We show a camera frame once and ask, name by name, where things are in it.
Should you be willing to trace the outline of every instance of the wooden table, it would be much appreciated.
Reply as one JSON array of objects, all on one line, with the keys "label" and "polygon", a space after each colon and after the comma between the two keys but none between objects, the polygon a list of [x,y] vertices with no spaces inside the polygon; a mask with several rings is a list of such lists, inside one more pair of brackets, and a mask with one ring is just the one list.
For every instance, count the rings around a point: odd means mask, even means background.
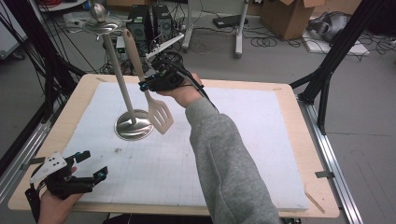
[{"label": "wooden table", "polygon": [[[54,151],[63,152],[71,139],[79,120],[101,82],[116,82],[115,76],[86,75],[78,83],[60,117],[51,129],[37,157],[48,157]],[[137,83],[137,77],[125,77],[126,82]],[[202,80],[205,86],[213,88],[236,88],[246,90],[274,91],[282,110],[283,120],[290,137],[290,143],[300,170],[309,209],[298,212],[279,212],[281,217],[338,217],[338,205],[332,194],[327,178],[317,178],[315,172],[323,171],[318,153],[304,122],[300,107],[297,104],[291,87],[287,84],[240,82],[223,80]],[[29,179],[36,168],[30,166],[21,183],[8,202],[14,210],[30,210],[24,192],[29,188]],[[206,207],[202,206],[164,206],[124,203],[82,203],[75,205],[74,211],[167,214],[208,216]]]}]

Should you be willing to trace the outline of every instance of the black metal frame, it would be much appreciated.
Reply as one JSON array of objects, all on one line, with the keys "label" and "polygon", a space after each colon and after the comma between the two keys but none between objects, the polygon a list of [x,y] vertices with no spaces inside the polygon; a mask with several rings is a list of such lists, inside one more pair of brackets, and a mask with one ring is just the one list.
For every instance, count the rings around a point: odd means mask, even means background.
[{"label": "black metal frame", "polygon": [[337,36],[332,48],[319,68],[308,76],[290,83],[293,89],[308,83],[305,90],[298,94],[299,100],[308,105],[312,105],[317,95],[321,92],[318,110],[318,127],[324,135],[326,134],[325,118],[332,74],[386,1],[362,0],[345,29]]}]

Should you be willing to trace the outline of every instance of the gray sleeve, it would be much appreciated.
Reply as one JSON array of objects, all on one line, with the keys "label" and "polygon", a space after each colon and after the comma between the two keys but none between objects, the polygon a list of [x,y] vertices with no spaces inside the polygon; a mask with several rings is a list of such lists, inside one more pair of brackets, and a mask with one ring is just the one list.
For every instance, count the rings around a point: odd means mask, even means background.
[{"label": "gray sleeve", "polygon": [[237,127],[205,98],[190,104],[186,116],[198,176],[212,220],[220,223],[279,223],[256,164]]}]

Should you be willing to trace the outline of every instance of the beige spatula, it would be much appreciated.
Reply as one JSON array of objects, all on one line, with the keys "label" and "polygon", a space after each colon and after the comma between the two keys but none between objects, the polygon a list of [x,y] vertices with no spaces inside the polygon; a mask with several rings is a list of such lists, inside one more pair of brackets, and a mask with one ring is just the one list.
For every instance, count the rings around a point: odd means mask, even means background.
[{"label": "beige spatula", "polygon": [[[127,29],[124,29],[122,35],[125,42],[126,52],[134,65],[134,70],[136,71],[139,80],[144,81],[145,75],[143,73],[142,63],[140,62],[139,53],[137,52],[136,44],[134,42],[134,37]],[[149,91],[145,91],[145,96],[148,101],[148,120],[159,133],[166,133],[174,122],[168,106],[162,101],[154,100],[150,96]]]}]

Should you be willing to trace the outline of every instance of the computer tower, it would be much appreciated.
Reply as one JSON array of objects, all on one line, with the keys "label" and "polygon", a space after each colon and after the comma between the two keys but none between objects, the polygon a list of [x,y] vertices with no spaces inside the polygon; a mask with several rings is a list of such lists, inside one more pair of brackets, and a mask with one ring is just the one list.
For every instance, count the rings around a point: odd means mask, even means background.
[{"label": "computer tower", "polygon": [[158,44],[173,38],[172,16],[167,6],[152,6],[154,38]]},{"label": "computer tower", "polygon": [[151,18],[149,15],[149,6],[133,5],[129,13],[126,28],[131,32],[136,43],[140,56],[145,56],[151,51],[151,43],[153,39]]}]

